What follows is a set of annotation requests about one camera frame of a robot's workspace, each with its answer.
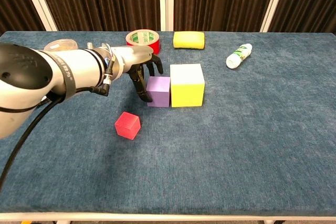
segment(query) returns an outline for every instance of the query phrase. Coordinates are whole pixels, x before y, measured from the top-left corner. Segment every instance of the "bottle label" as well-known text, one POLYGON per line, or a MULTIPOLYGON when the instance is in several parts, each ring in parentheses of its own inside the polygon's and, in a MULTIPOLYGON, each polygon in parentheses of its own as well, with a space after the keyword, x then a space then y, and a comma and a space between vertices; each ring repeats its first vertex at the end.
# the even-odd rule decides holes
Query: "bottle label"
POLYGON ((247 49, 247 47, 241 46, 236 51, 234 51, 233 53, 238 55, 241 60, 244 60, 247 57, 247 55, 243 55, 243 51, 245 49, 247 49))

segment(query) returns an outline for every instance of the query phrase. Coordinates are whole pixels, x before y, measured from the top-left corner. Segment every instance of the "black strap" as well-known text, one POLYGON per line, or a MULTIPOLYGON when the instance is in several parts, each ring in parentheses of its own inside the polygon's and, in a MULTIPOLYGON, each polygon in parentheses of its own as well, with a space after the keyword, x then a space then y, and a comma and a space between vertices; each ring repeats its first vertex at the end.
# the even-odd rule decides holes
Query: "black strap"
POLYGON ((65 84, 65 96, 62 101, 67 100, 68 98, 76 94, 76 83, 75 83, 75 79, 73 77, 73 74, 72 74, 72 71, 69 65, 62 58, 60 58, 56 54, 53 54, 52 52, 45 52, 45 51, 40 51, 40 52, 45 53, 47 56, 53 59, 62 72, 64 84, 65 84))

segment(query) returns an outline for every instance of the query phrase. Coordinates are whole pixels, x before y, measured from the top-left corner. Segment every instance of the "clear plastic container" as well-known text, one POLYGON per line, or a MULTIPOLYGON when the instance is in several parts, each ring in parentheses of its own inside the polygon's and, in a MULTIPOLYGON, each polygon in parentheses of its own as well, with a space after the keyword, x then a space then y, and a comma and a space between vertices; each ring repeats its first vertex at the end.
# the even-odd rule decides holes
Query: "clear plastic container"
POLYGON ((75 50, 78 49, 77 42, 73 39, 58 39, 53 42, 50 42, 44 47, 44 51, 66 51, 66 50, 75 50))

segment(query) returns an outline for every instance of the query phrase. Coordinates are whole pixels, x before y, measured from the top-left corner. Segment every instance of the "cube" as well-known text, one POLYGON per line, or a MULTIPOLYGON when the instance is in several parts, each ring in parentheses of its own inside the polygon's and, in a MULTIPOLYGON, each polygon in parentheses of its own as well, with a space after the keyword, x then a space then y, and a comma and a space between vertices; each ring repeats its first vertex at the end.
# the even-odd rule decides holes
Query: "cube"
POLYGON ((148 102, 151 107, 169 107, 170 101, 170 77, 149 76, 147 92, 153 101, 148 102))
POLYGON ((128 112, 123 112, 114 126, 119 136, 130 140, 134 140, 141 128, 139 117, 128 112))
POLYGON ((170 65, 172 107, 202 106, 205 81, 201 64, 170 65))

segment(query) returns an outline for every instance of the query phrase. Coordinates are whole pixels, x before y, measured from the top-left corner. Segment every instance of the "purple cube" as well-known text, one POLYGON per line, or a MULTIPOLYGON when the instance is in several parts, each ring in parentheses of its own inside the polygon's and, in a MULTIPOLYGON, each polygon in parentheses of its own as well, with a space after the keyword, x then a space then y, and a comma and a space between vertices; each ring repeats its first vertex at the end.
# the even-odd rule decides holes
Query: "purple cube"
POLYGON ((169 107, 170 100, 170 77, 149 76, 147 92, 153 101, 148 102, 150 107, 169 107))

